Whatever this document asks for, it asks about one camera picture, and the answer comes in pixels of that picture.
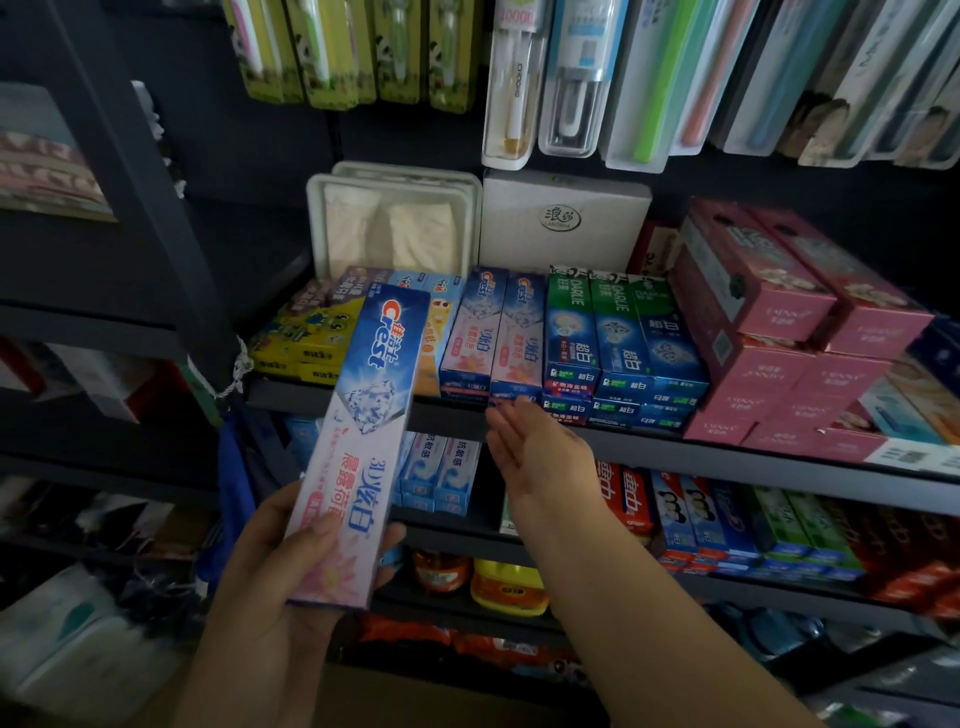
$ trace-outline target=crest toothpaste box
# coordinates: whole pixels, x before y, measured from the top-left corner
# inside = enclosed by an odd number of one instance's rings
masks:
[[[452,437],[447,440],[437,487],[433,489],[433,499],[438,504],[459,506],[463,513],[466,513],[479,462],[480,443]]]
[[[589,277],[601,369],[593,396],[643,404],[653,379],[627,275],[590,271]]]
[[[583,268],[550,266],[545,334],[544,394],[592,397],[600,362],[588,273]]]
[[[653,386],[644,402],[692,407],[707,393],[707,367],[665,279],[630,276]]]
[[[684,488],[675,473],[650,471],[651,489],[660,516],[660,534],[650,544],[658,559],[692,561],[697,555],[697,540],[686,510]]]
[[[546,279],[536,273],[511,273],[496,337],[490,397],[540,401],[543,389],[543,310]]]
[[[502,268],[470,271],[440,367],[445,397],[487,403],[507,277]]]
[[[446,273],[428,273],[420,290],[430,294],[430,314],[420,345],[414,394],[439,397],[440,366],[464,295],[464,279]]]
[[[407,465],[400,476],[400,491],[411,496],[433,497],[444,461],[446,438],[422,432],[414,440]]]
[[[289,536],[332,511],[337,545],[294,602],[370,607],[429,305],[421,291],[370,287],[287,525]]]

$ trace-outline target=hand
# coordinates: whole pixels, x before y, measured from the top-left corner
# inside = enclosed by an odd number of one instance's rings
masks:
[[[314,669],[315,698],[330,635],[343,613],[286,602],[336,545],[340,520],[324,514],[284,540],[299,492],[300,484],[291,483],[264,500],[237,539],[180,700],[174,722],[179,728],[275,725],[281,708],[286,710],[291,661]],[[383,550],[405,534],[401,523],[391,523]],[[381,569],[375,586],[393,575],[393,567]]]
[[[516,532],[524,541],[607,510],[593,451],[526,398],[487,409],[487,444],[503,475]]]

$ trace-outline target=toothbrush package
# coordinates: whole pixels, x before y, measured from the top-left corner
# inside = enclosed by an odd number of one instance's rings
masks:
[[[302,104],[283,0],[224,0],[224,16],[247,93],[271,104]]]

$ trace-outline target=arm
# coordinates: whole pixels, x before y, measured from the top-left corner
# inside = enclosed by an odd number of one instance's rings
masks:
[[[587,443],[530,402],[488,420],[517,531],[613,725],[822,728],[610,512]]]

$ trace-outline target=logo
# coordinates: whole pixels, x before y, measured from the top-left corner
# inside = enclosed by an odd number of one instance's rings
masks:
[[[400,314],[403,307],[395,299],[390,299],[380,309],[380,327],[373,335],[370,346],[370,358],[367,363],[383,369],[387,364],[395,364],[403,344],[403,324]]]
[[[553,232],[570,232],[580,227],[580,213],[567,205],[550,205],[540,214],[540,224]]]

